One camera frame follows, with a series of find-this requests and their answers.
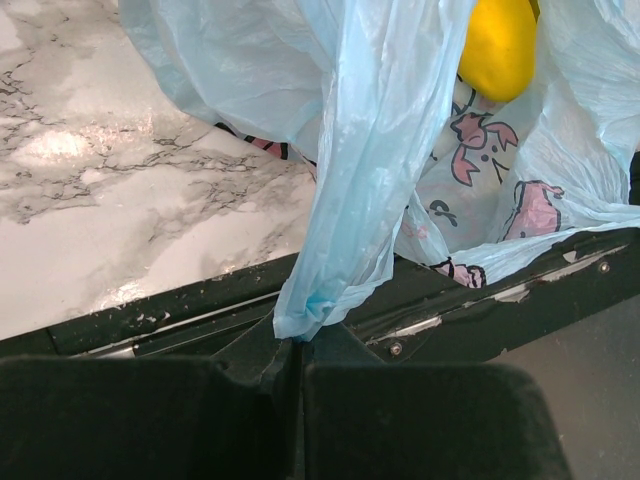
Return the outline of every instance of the screw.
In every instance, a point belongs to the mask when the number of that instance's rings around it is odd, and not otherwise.
[[[402,353],[402,345],[400,345],[399,343],[394,343],[393,345],[391,345],[391,347],[389,347],[389,353],[392,357],[397,357]]]

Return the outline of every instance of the marble tabletop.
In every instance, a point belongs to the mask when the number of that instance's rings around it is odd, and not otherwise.
[[[298,251],[313,180],[179,112],[111,0],[0,3],[0,339]]]

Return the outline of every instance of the white marble countertop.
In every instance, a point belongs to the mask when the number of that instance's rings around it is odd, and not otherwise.
[[[0,4],[0,339],[298,251],[313,181],[179,112],[110,0]]]

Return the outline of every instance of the crumpled plastic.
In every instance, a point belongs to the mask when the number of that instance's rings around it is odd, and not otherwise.
[[[475,0],[120,0],[179,108],[317,160],[276,336],[343,320],[394,251],[477,288],[640,226],[640,2],[539,3],[536,77],[493,105],[456,79]]]

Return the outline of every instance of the gray surface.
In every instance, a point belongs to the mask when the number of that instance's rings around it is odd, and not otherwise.
[[[640,296],[495,362],[542,387],[575,480],[640,479]]]

